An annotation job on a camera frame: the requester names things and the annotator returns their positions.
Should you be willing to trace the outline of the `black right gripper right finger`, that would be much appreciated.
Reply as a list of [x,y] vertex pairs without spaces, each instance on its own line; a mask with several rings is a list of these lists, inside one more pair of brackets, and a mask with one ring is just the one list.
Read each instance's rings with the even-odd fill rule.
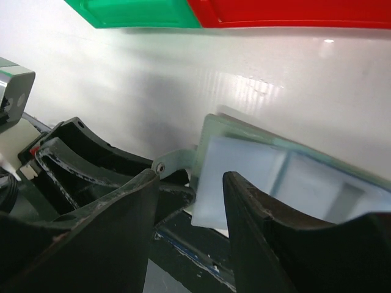
[[389,292],[390,214],[341,224],[311,217],[224,173],[238,292]]

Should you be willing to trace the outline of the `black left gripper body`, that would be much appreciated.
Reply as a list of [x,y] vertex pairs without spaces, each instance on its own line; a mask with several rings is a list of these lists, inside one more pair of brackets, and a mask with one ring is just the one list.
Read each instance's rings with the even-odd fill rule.
[[24,113],[15,126],[1,133],[1,167],[18,180],[19,189],[10,215],[23,220],[54,220],[59,216],[32,182],[38,177],[38,168],[18,158],[22,151],[37,146],[38,139],[49,131],[48,126]]

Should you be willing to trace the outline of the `green leather card holder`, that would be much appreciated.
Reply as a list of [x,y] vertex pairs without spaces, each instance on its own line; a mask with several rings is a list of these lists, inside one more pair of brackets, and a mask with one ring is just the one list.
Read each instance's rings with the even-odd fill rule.
[[196,149],[153,161],[167,178],[189,170],[194,226],[226,230],[222,177],[240,173],[255,187],[318,219],[342,223],[390,211],[390,181],[224,114],[208,114]]

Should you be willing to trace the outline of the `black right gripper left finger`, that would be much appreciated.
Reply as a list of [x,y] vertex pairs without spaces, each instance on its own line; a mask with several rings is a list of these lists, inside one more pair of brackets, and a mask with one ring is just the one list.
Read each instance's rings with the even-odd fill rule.
[[1,291],[142,292],[158,193],[146,169],[52,222],[1,214]]

